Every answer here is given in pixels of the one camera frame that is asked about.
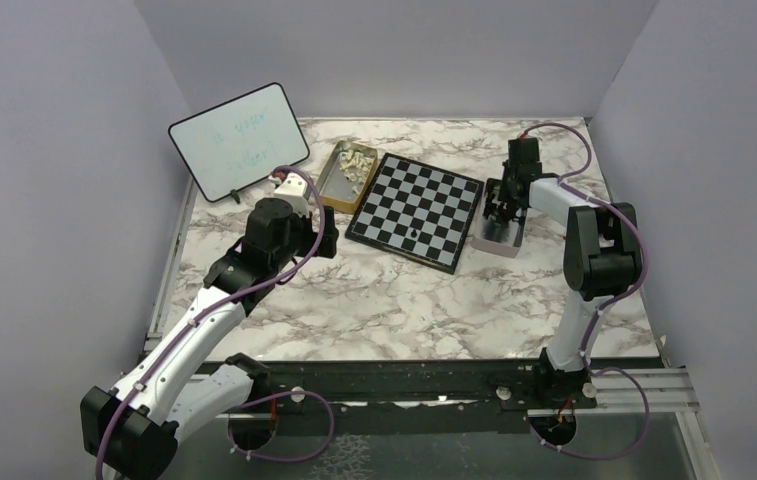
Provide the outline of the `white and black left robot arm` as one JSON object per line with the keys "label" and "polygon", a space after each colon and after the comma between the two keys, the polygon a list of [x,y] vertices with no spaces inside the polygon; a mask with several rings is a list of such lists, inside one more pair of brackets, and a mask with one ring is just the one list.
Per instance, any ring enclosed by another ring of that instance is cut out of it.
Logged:
{"label": "white and black left robot arm", "polygon": [[96,459],[96,478],[157,479],[180,444],[218,415],[264,405],[269,386],[254,360],[225,364],[197,383],[191,378],[274,288],[310,259],[335,256],[332,207],[320,208],[319,222],[285,199],[257,202],[244,235],[210,267],[184,317],[113,387],[85,394],[83,441]]}

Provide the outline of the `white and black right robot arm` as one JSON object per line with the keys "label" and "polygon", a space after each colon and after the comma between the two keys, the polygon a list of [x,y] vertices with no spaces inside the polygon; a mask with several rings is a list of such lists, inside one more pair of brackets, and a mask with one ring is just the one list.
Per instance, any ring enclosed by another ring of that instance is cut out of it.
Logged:
{"label": "white and black right robot arm", "polygon": [[514,258],[526,217],[536,210],[565,228],[563,273],[570,288],[553,339],[532,369],[532,398],[545,408],[577,399],[589,380],[600,319],[638,283],[643,270],[632,205],[607,205],[568,190],[540,161],[537,139],[508,143],[501,178],[487,180],[476,215],[475,248]]}

